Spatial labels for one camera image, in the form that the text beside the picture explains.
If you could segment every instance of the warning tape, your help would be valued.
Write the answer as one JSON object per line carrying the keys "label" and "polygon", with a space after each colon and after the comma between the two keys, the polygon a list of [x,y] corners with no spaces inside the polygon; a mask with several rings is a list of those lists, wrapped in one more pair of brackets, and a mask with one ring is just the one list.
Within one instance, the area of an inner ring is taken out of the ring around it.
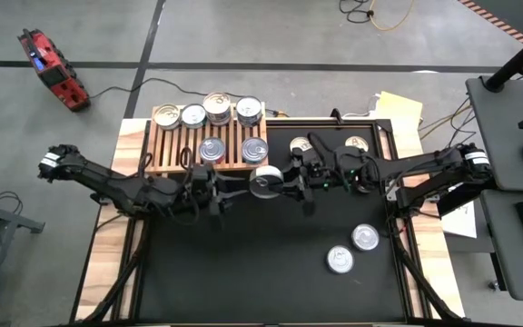
{"label": "warning tape", "polygon": [[508,33],[508,35],[512,36],[516,40],[520,41],[520,43],[523,44],[523,34],[518,32],[517,30],[513,29],[512,26],[506,24],[505,22],[502,22],[499,20],[499,18],[495,17],[494,15],[488,13],[487,10],[482,9],[479,5],[476,5],[471,0],[458,0],[460,3],[462,3],[467,8],[473,10],[476,14],[482,16],[484,19],[486,19],[488,22],[495,25],[500,30]]}

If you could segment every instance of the white paper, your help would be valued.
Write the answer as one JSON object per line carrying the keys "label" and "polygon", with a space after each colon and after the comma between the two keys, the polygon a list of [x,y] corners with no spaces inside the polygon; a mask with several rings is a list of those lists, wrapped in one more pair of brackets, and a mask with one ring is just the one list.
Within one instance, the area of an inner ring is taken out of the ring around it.
{"label": "white paper", "polygon": [[460,206],[441,217],[443,232],[453,233],[456,235],[477,238],[476,232],[476,214],[473,208],[473,201]]}

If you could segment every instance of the wooden table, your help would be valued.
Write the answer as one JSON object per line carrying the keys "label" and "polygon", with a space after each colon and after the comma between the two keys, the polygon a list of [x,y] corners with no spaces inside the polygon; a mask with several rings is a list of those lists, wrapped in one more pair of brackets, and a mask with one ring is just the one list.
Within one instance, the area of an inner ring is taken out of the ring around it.
{"label": "wooden table", "polygon": [[[390,118],[393,124],[393,134],[399,157],[422,154],[422,148],[417,133],[419,123],[419,110],[405,110],[405,108],[378,108],[379,118]],[[118,143],[114,153],[112,169],[119,173],[131,174],[136,172],[138,158],[141,153],[143,132],[146,119],[125,119],[122,122]],[[383,140],[383,149],[388,150]],[[428,178],[427,175],[414,176],[405,179],[407,186],[415,186]],[[424,213],[438,214],[437,207],[433,204],[425,204],[421,209]],[[100,212],[98,223],[102,223],[116,215],[113,207],[104,207]],[[464,316],[463,307],[459,298],[459,290],[441,222],[435,218],[423,215],[412,219],[419,249],[419,257],[425,277],[433,286],[441,299],[449,308]],[[107,291],[115,281],[123,252],[123,240],[126,234],[127,219],[122,218],[107,224],[96,233],[92,240],[92,251],[89,262],[85,269],[84,286],[80,294],[80,301],[75,313],[75,319],[83,319],[93,311],[99,301],[103,299]],[[407,247],[406,235],[403,236],[403,244]],[[419,301],[419,291],[408,273],[410,286],[410,298],[416,316],[422,316]],[[130,307],[133,277],[129,280],[124,291],[121,318],[127,318]]]}

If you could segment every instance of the yellow cable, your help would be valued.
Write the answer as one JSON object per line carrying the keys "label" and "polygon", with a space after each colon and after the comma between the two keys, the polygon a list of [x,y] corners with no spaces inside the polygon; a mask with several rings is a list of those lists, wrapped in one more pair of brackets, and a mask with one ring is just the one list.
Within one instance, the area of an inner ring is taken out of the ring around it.
{"label": "yellow cable", "polygon": [[[372,8],[374,8],[374,4],[377,2],[377,0],[372,0],[372,3],[370,3],[370,7],[369,7],[369,10],[372,11]],[[383,32],[387,32],[387,31],[392,31],[394,30],[395,28],[399,27],[401,24],[403,24],[403,22],[405,21],[405,19],[407,19],[407,17],[409,17],[409,14],[410,14],[410,11],[411,9],[413,9],[413,5],[415,5],[415,0],[410,0],[410,6],[409,6],[409,11],[407,12],[407,14],[403,17],[403,19],[400,20],[400,22],[396,25],[394,25],[393,27],[387,27],[387,28],[383,28],[383,27],[380,27],[377,25],[377,23],[374,21],[374,15],[370,17],[370,22],[380,31],[383,31]]]}
{"label": "yellow cable", "polygon": [[[465,113],[465,112],[468,111],[470,108],[471,108],[471,104],[468,104],[467,106],[463,107],[463,109],[461,109],[458,113],[454,114],[453,117],[457,117],[458,115]],[[444,119],[440,124],[438,124],[438,125],[436,125],[435,127],[431,128],[428,132],[426,132],[423,136],[421,136],[421,140],[424,139],[425,137],[427,137],[427,135],[433,133],[433,131],[435,131],[436,129],[438,129],[440,126],[442,126],[442,125],[445,124],[446,122],[450,121],[451,118],[452,118],[451,116],[450,116],[450,117],[447,117],[447,118],[445,118],[445,119]]]}

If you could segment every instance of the metal pole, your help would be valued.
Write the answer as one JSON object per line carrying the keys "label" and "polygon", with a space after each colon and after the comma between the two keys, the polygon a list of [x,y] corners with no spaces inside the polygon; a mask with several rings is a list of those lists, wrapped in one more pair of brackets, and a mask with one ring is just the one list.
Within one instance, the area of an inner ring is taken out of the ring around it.
{"label": "metal pole", "polygon": [[499,68],[487,81],[484,86],[491,92],[499,92],[504,87],[504,83],[514,74],[519,73],[523,68],[523,49],[514,55],[509,61]]}

